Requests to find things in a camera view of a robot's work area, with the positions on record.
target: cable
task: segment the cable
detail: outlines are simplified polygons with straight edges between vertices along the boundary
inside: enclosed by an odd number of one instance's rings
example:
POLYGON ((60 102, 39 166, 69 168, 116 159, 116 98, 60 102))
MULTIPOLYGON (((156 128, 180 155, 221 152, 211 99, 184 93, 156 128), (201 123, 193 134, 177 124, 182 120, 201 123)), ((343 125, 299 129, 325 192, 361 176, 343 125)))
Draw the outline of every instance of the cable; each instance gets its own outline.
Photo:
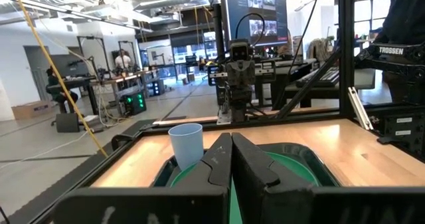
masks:
MULTIPOLYGON (((38 12, 37 12, 37 10, 35 10, 35 9, 33 9, 33 11, 36 13, 36 16, 38 17, 38 18, 40 18, 40 16, 39 16, 39 14, 38 14, 38 12)), ((50 29, 46 26, 46 24, 43 22, 43 20, 42 19, 39 19, 39 21, 41 22, 41 24, 45 27, 45 29, 49 32, 49 33, 52 33, 52 31, 50 31, 50 29)), ((89 64, 88 63, 88 61, 87 61, 87 59, 86 58, 84 58, 83 56, 80 56, 79 54, 77 54, 77 53, 74 53, 74 52, 72 52, 72 50, 70 50, 66 45, 64 45, 64 44, 62 44, 58 39, 56 39, 56 38, 54 38, 54 37, 52 37, 53 39, 51 39, 49 36, 47 36, 47 35, 45 35, 45 34, 43 34, 43 33, 40 33, 42 36, 44 36, 46 39, 48 39, 50 42, 52 42, 52 43, 54 43, 54 44, 56 44, 56 45, 58 45, 58 46, 60 46, 60 47, 62 47, 62 48, 64 48, 64 49, 66 49, 66 50, 68 50, 68 52, 69 53, 71 53, 72 55, 74 55, 74 56, 76 56, 76 57, 78 57, 78 58, 81 58, 85 63, 86 63, 86 65, 89 65, 89 67, 91 67, 91 64, 89 64)), ((106 105, 105 105, 105 102, 104 102, 104 98, 103 98, 103 95, 102 95, 102 92, 100 91, 100 89, 98 89, 98 92, 99 92, 99 95, 100 95, 100 97, 101 97, 101 100, 102 100, 102 106, 104 107, 104 109, 106 110, 106 105)), ((114 120, 117 120, 117 122, 120 122, 120 120, 129 120, 129 119, 131 119, 131 118, 116 118, 116 117, 113 117, 111 114, 109 114, 109 112, 105 112, 105 114, 106 114, 106 116, 107 117, 109 117, 109 118, 111 118, 111 119, 114 119, 114 120)))
POLYGON ((291 63, 290 69, 289 69, 289 71, 288 71, 288 75, 287 75, 286 80, 285 80, 285 82, 284 82, 283 90, 281 90, 281 92, 279 93, 279 95, 278 95, 278 99, 277 99, 277 100, 276 100, 276 102, 274 103, 272 110, 275 110, 275 109, 278 107, 278 105, 282 102, 282 99, 283 99, 283 98, 284 98, 284 96, 285 96, 286 83, 288 83, 288 81, 290 80, 292 67, 294 67, 294 64, 295 64, 295 61, 296 61, 296 58, 297 58, 297 54, 298 54, 298 52, 299 52, 299 49, 301 48, 302 40, 304 39, 304 36, 305 36, 305 34, 307 33, 307 29, 308 29, 308 26, 309 26, 309 24, 310 24, 311 18, 313 17, 313 13, 314 13, 314 9, 316 8, 316 4, 317 4, 317 0, 314 0, 313 8, 311 8, 310 16, 308 17, 308 21, 307 21, 307 24, 305 24, 305 28, 304 28, 304 31, 303 31, 303 35, 301 36, 301 42, 299 42, 298 47, 297 47, 297 51, 294 53, 294 59, 292 60, 292 63, 291 63))
MULTIPOLYGON (((45 57, 46 57, 49 65, 52 67, 53 72, 55 73, 55 75, 57 77, 60 77, 59 71, 56 68, 56 66, 54 65, 52 58, 48 54, 48 52, 46 50, 46 47, 44 46, 43 42, 41 41, 41 39, 40 39, 40 37, 39 37, 39 35, 37 33, 37 31, 35 30, 34 25, 31 22, 31 18, 28 15, 28 11, 25 9, 25 6, 22 3, 22 0, 18 0, 18 4, 19 4, 19 7, 22 9, 22 11, 23 11, 23 13, 25 15, 25 19, 27 20, 27 23, 28 23, 28 25, 31 28, 31 32, 33 33, 35 39, 37 40, 37 43, 39 44, 41 50, 43 51, 43 53, 44 53, 44 55, 45 55, 45 57)), ((71 97, 68 89, 66 88, 64 81, 61 78, 58 78, 58 81, 59 81, 59 84, 62 87, 62 89, 63 89, 63 91, 64 91, 64 93, 66 95, 66 98, 71 103, 71 105, 74 107, 74 109, 75 109, 75 111, 76 111, 79 119, 83 123, 85 129, 87 130, 87 132, 89 133, 89 135, 92 137, 94 143, 96 144, 96 146, 98 147, 98 149, 101 151, 101 153, 107 158, 108 157, 108 154, 105 152, 105 150, 103 149, 103 147, 100 145, 98 139, 95 137, 95 135, 91 131, 90 127, 87 125, 87 122, 84 120, 83 116, 81 115, 81 112, 79 111, 79 109, 78 109, 77 105, 75 104, 74 100, 72 99, 72 97, 71 97)))
POLYGON ((263 110, 261 110, 261 109, 259 109, 259 108, 255 107, 252 103, 250 103, 250 106, 251 106, 251 108, 252 108, 253 110, 255 110, 255 111, 257 111, 257 112, 261 113, 263 116, 267 116, 267 114, 266 114, 265 112, 263 112, 263 110))
POLYGON ((67 143, 65 143, 65 144, 62 144, 62 145, 60 145, 60 146, 57 146, 57 147, 55 147, 55 148, 52 148, 52 149, 49 149, 49 150, 47 150, 47 151, 45 151, 45 152, 43 152, 43 153, 41 153, 41 154, 37 154, 37 155, 35 155, 35 156, 32 156, 32 157, 28 157, 28 158, 24 158, 24 159, 21 159, 21 160, 19 160, 19 161, 15 161, 15 162, 11 162, 11 163, 8 163, 8 164, 6 164, 6 165, 3 165, 3 166, 1 166, 0 167, 0 170, 2 170, 3 168, 5 168, 5 167, 8 167, 8 166, 10 166, 10 165, 13 165, 13 164, 18 164, 18 163, 21 163, 21 162, 25 162, 25 161, 27 161, 27 160, 32 160, 32 159, 35 159, 35 158, 38 158, 38 157, 40 157, 40 156, 43 156, 43 155, 46 155, 46 154, 49 154, 49 153, 51 153, 51 152, 53 152, 53 151, 55 151, 55 150, 57 150, 57 149, 59 149, 59 148, 63 148, 63 147, 66 147, 66 146, 68 146, 68 145, 70 145, 70 144, 73 144, 74 142, 78 142, 78 141, 80 141, 86 134, 87 134, 88 132, 84 132, 79 138, 77 138, 77 139, 75 139, 75 140, 73 140, 73 141, 71 141, 71 142, 67 142, 67 143))
POLYGON ((260 39, 263 37, 263 35, 264 35, 264 29, 266 28, 266 22, 264 21, 264 18, 263 18, 263 16, 261 16, 260 14, 258 14, 258 13, 248 13, 248 14, 246 14, 246 15, 244 15, 242 18, 240 18, 240 20, 239 20, 239 22, 238 22, 238 25, 236 26, 236 32, 235 32, 235 35, 234 35, 234 38, 235 39, 237 39, 238 38, 238 31, 239 31, 239 25, 240 25, 240 23, 245 19, 245 18, 247 18, 248 16, 250 16, 250 15, 256 15, 256 16, 258 16, 260 19, 261 19, 261 22, 262 22, 262 24, 263 24, 263 27, 262 27, 262 30, 261 30, 261 34, 260 34, 260 36, 258 37, 258 39, 254 42, 254 44, 252 44, 252 46, 255 46, 255 45, 257 45, 257 43, 260 41, 260 39))

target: wooden tabletop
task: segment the wooden tabletop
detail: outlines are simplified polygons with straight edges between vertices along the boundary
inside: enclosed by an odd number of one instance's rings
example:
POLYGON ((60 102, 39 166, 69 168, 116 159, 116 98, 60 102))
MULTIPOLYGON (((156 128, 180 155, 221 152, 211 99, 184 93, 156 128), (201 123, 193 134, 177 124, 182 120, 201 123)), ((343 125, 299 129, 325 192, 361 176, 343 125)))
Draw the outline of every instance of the wooden tabletop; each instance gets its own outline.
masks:
MULTIPOLYGON (((425 185, 425 165, 349 120, 305 122, 204 132, 209 148, 222 132, 240 132, 255 144, 293 142, 311 148, 344 186, 425 185)), ((173 155, 168 135, 142 138, 94 187, 147 187, 173 155)))

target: black panel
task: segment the black panel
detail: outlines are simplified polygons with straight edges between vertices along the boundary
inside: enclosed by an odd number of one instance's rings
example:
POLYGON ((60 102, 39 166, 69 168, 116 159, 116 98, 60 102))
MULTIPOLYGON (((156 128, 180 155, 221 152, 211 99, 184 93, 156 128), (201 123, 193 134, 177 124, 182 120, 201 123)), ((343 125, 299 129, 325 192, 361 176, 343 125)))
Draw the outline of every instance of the black panel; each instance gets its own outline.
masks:
POLYGON ((186 45, 195 45, 199 43, 203 43, 203 33, 202 31, 191 31, 185 33, 179 33, 171 35, 171 46, 172 47, 183 47, 186 45))

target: sticker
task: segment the sticker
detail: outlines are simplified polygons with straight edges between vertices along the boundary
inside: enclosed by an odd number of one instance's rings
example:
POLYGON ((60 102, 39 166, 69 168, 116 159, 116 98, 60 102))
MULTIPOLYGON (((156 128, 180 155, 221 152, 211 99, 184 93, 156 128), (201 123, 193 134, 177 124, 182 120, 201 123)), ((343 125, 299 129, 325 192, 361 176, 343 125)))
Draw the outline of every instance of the sticker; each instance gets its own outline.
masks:
POLYGON ((404 123, 404 122, 411 122, 413 118, 397 118, 397 124, 404 123))
POLYGON ((396 136, 402 136, 402 135, 411 135, 411 130, 403 130, 403 131, 396 131, 396 136))

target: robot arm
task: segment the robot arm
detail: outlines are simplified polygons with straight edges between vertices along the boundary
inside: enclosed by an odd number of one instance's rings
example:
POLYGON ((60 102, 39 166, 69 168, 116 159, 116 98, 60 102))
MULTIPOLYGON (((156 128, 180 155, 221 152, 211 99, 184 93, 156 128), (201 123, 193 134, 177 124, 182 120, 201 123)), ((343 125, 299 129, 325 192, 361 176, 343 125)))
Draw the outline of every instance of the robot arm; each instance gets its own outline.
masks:
POLYGON ((355 57, 355 68, 374 68, 403 77, 409 87, 406 101, 425 104, 425 45, 371 44, 355 57), (398 57, 389 62, 383 57, 398 57))

